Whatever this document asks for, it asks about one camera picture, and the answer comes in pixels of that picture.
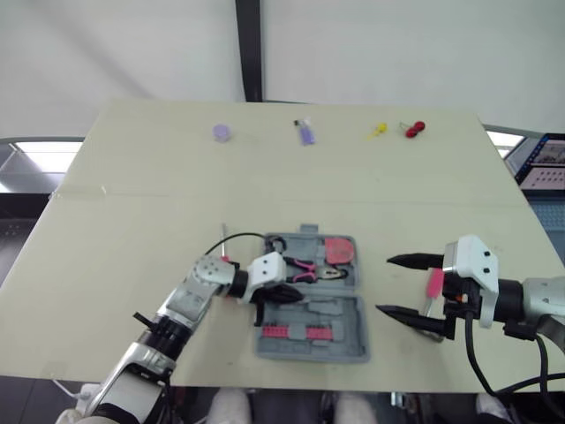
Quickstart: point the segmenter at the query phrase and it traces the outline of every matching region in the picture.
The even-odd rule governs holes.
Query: black pole
[[[236,15],[245,100],[263,102],[260,0],[236,0]]]

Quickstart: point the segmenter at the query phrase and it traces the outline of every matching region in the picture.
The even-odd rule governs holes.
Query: white wall
[[[267,99],[466,108],[565,131],[563,0],[263,4]]]
[[[132,96],[243,101],[235,2],[0,2],[0,137],[84,135]]]

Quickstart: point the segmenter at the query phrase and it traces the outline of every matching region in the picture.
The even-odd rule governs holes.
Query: purple bottle cap
[[[215,140],[221,143],[225,143],[231,137],[231,129],[224,124],[214,125],[212,132],[214,133]]]

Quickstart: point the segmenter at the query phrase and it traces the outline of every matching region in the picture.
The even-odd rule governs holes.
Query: wire
[[[556,374],[549,374],[547,375],[547,380],[550,382],[552,380],[560,380],[565,378],[565,373],[556,373]],[[513,391],[517,391],[523,389],[524,387],[532,386],[534,384],[538,384],[540,381],[539,377],[529,378],[528,380],[524,380],[523,382],[517,382],[516,384],[512,384],[511,386],[505,387],[503,389],[497,390],[497,393],[501,395],[505,393],[512,393]]]
[[[218,246],[220,246],[222,243],[225,243],[228,240],[234,239],[235,237],[243,237],[243,236],[253,236],[253,237],[259,237],[261,239],[267,239],[264,235],[259,234],[258,232],[238,232],[236,234],[232,234],[226,238],[222,238],[220,241],[218,241],[215,245],[213,245],[212,247],[210,247],[205,254],[211,254],[212,251],[214,249],[216,249]]]
[[[546,344],[540,336],[536,336],[536,342],[538,342],[539,357],[541,359],[541,369],[539,371],[539,392],[541,393],[541,399],[555,416],[565,420],[565,414],[556,404],[554,404],[553,400],[549,397],[549,392],[547,391],[547,369],[549,368],[549,359],[547,358]]]
[[[90,393],[71,393],[66,387],[63,386],[58,380],[51,380],[61,391],[70,398],[77,400],[88,400],[91,396]]]
[[[236,234],[231,234],[230,236],[228,236],[226,238],[222,238],[215,245],[210,247],[204,254],[211,254],[212,251],[214,249],[216,249],[218,246],[220,246],[222,243],[225,243],[228,240],[234,239],[235,237],[243,237],[243,236],[253,236],[253,237],[259,237],[260,239],[264,239],[270,245],[271,251],[275,250],[273,243],[275,241],[278,241],[279,243],[281,243],[283,251],[286,250],[286,242],[284,241],[284,238],[282,238],[280,236],[264,236],[263,234],[259,234],[258,232],[238,232]]]
[[[524,387],[539,383],[539,391],[544,404],[554,415],[565,420],[565,415],[562,411],[560,411],[560,408],[556,404],[554,404],[547,391],[547,382],[549,380],[558,380],[565,378],[565,373],[551,375],[547,373],[547,370],[549,368],[549,359],[547,358],[546,345],[540,336],[536,336],[536,342],[538,342],[539,356],[541,361],[541,370],[539,372],[539,377],[530,378],[528,380],[524,380],[523,382],[517,382],[516,384],[508,386],[504,389],[494,391],[488,384],[485,375],[478,366],[477,357],[475,356],[475,351],[473,348],[473,312],[468,312],[467,314],[465,314],[465,347],[467,349],[467,358],[469,359],[471,367],[473,368],[475,375],[482,384],[483,389],[485,389],[486,393],[491,396],[497,397],[501,394],[511,393]]]
[[[477,357],[475,356],[475,350],[473,347],[473,312],[468,312],[467,314],[465,314],[465,348],[467,349],[467,358],[471,363],[471,367],[473,368],[475,375],[483,385],[483,389],[485,389],[486,393],[488,393],[489,395],[496,397],[496,393],[488,384],[485,375],[480,370],[477,362]]]

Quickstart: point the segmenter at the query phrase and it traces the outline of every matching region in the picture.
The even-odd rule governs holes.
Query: pink pliers handle
[[[283,257],[284,261],[291,265],[292,267],[297,267],[303,269],[306,272],[298,274],[296,276],[289,276],[286,279],[287,283],[308,283],[312,284],[318,281],[318,276],[316,275],[316,265],[312,261],[299,261],[298,259],[289,258],[288,256]]]

